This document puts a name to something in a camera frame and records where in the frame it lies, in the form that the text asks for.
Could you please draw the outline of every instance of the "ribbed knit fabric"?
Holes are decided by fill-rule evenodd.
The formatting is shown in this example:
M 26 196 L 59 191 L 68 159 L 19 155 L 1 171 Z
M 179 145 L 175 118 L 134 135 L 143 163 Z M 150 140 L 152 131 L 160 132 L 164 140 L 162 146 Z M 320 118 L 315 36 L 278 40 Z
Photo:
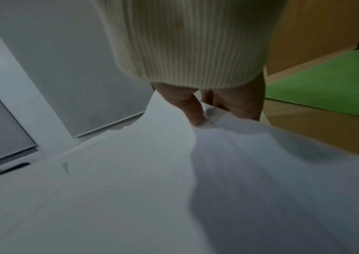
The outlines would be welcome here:
M 198 89 L 253 80 L 286 0 L 94 0 L 118 67 Z

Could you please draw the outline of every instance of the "white paper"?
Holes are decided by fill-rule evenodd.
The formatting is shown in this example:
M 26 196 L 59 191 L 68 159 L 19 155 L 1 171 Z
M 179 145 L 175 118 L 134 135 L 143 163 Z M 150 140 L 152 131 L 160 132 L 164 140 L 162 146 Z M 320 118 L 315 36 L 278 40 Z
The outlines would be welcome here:
M 359 253 L 359 157 L 155 93 L 133 125 L 59 160 L 56 195 L 1 253 Z

